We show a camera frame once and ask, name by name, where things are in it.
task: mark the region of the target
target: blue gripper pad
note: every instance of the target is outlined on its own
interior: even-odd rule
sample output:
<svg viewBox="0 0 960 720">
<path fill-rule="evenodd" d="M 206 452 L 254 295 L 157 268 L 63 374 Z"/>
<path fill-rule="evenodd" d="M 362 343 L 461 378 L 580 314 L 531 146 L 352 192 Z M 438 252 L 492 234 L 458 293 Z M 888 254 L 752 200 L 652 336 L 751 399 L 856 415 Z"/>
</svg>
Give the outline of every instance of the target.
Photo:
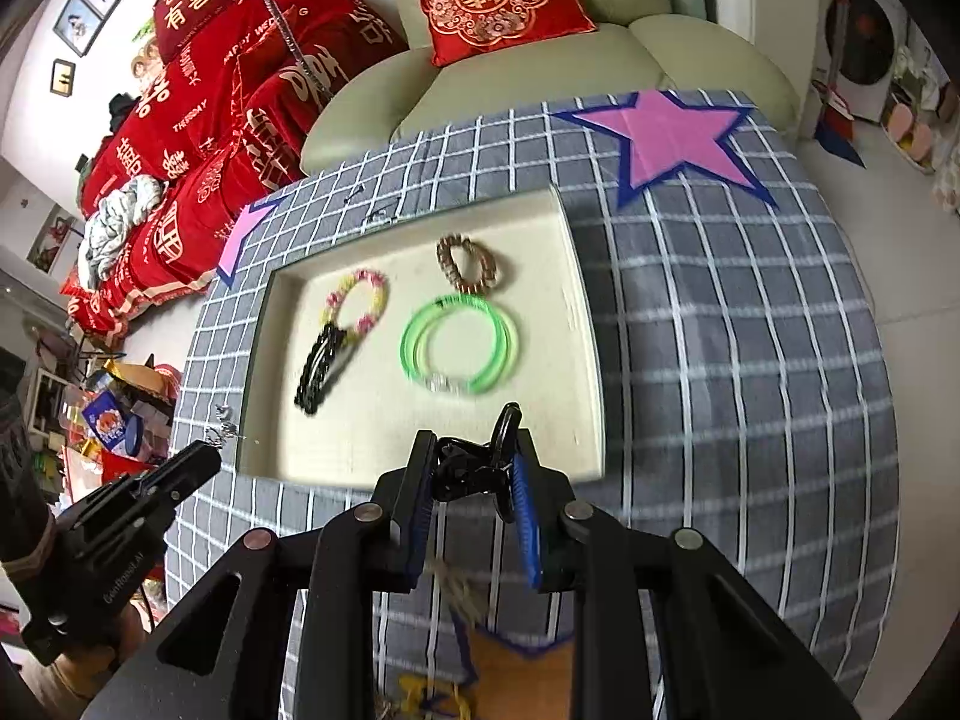
<svg viewBox="0 0 960 720">
<path fill-rule="evenodd" d="M 544 566 L 541 563 L 541 540 L 539 522 L 536 521 L 536 508 L 530 494 L 530 480 L 526 461 L 520 453 L 514 455 L 514 473 L 512 474 L 512 498 L 514 498 L 514 516 L 517 519 L 517 533 L 520 536 L 520 552 L 527 574 L 527 583 L 531 588 L 539 589 L 544 579 Z"/>
</svg>

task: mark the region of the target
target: beige leather sofa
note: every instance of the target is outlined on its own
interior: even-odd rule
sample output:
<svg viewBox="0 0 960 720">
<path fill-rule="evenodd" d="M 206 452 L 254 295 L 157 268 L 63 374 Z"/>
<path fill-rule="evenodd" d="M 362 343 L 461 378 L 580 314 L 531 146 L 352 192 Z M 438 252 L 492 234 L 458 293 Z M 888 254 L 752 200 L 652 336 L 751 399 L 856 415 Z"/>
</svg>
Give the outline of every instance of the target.
<svg viewBox="0 0 960 720">
<path fill-rule="evenodd" d="M 448 122 L 554 98 L 637 89 L 733 89 L 750 95 L 781 132 L 800 102 L 754 46 L 670 0 L 580 0 L 597 32 L 509 47 L 442 69 L 418 0 L 397 0 L 410 50 L 347 84 L 310 131 L 301 167 L 317 173 L 347 157 Z"/>
</svg>

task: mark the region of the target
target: green bracelet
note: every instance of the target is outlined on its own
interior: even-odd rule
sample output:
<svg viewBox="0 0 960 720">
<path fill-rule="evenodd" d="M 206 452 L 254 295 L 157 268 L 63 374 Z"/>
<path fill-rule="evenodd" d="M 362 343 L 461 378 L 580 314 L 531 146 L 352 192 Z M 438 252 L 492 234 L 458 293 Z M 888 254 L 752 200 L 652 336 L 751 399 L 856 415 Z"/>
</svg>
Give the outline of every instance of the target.
<svg viewBox="0 0 960 720">
<path fill-rule="evenodd" d="M 487 364 L 470 379 L 426 370 L 426 347 L 440 319 L 450 311 L 472 308 L 483 312 L 493 324 L 493 352 Z M 400 365 L 408 379 L 432 392 L 479 395 L 491 389 L 510 370 L 517 358 L 517 332 L 498 309 L 476 295 L 443 295 L 416 311 L 400 338 Z"/>
</svg>

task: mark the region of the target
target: tray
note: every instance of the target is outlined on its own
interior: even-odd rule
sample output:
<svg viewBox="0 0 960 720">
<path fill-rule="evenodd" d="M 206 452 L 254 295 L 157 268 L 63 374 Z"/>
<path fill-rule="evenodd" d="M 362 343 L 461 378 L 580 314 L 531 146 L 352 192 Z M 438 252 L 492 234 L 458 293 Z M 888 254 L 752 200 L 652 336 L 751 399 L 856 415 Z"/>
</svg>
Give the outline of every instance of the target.
<svg viewBox="0 0 960 720">
<path fill-rule="evenodd" d="M 510 314 L 520 339 L 510 376 L 476 397 L 434 394 L 400 367 L 400 336 L 411 315 L 452 291 L 436 259 L 438 239 L 451 232 L 483 242 L 496 255 L 500 281 L 488 298 Z M 341 276 L 361 267 L 387 276 L 386 311 L 329 386 L 318 412 L 305 415 L 293 399 L 320 330 L 320 310 Z M 358 285 L 339 324 L 352 324 L 368 300 L 368 286 Z M 437 370 L 470 375 L 492 347 L 488 319 L 461 311 L 433 333 L 430 359 Z M 503 404 L 515 400 L 541 464 L 575 481 L 601 477 L 596 341 L 558 194 L 548 188 L 433 213 L 274 271 L 245 392 L 237 464 L 246 474 L 373 488 L 381 473 L 406 464 L 417 430 L 486 442 Z"/>
</svg>

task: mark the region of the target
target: bracelet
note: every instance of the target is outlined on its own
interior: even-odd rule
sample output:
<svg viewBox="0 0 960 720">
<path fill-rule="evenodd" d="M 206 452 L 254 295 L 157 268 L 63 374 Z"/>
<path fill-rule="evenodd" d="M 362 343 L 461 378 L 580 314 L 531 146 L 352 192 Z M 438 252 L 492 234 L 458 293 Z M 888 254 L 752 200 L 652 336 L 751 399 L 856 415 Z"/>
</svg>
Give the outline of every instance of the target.
<svg viewBox="0 0 960 720">
<path fill-rule="evenodd" d="M 346 339 L 347 331 L 341 330 L 333 322 L 328 322 L 323 326 L 323 330 L 320 330 L 317 341 L 314 341 L 313 348 L 307 355 L 294 395 L 294 405 L 303 409 L 304 413 L 317 413 L 323 382 Z"/>
<path fill-rule="evenodd" d="M 426 370 L 427 340 L 440 319 L 451 311 L 472 308 L 493 324 L 493 352 L 486 365 L 472 378 L 446 376 Z M 510 370 L 517 357 L 517 332 L 507 314 L 475 295 L 443 295 L 416 311 L 400 338 L 400 366 L 408 379 L 431 392 L 479 395 L 491 389 Z"/>
<path fill-rule="evenodd" d="M 373 325 L 376 325 L 380 317 L 383 316 L 383 309 L 387 305 L 386 276 L 378 274 L 377 271 L 368 271 L 366 268 L 361 268 L 352 274 L 345 275 L 340 279 L 337 289 L 333 290 L 326 298 L 326 306 L 323 308 L 323 312 L 320 313 L 320 324 L 336 324 L 344 300 L 347 298 L 347 295 L 349 295 L 350 290 L 356 287 L 361 281 L 366 281 L 373 287 L 373 302 L 371 303 L 370 310 L 366 312 L 366 314 L 363 314 L 360 319 L 357 319 L 357 323 L 354 324 L 353 327 L 347 328 L 347 343 L 349 344 L 360 341 L 360 338 L 363 338 L 363 336 L 366 336 L 368 332 L 373 330 Z"/>
<path fill-rule="evenodd" d="M 467 281 L 460 273 L 460 269 L 453 261 L 451 247 L 461 247 L 480 262 L 480 278 L 477 281 Z M 461 295 L 486 295 L 496 284 L 496 258 L 486 247 L 472 242 L 469 238 L 459 235 L 446 235 L 437 242 L 437 262 L 446 280 L 453 285 Z"/>
</svg>

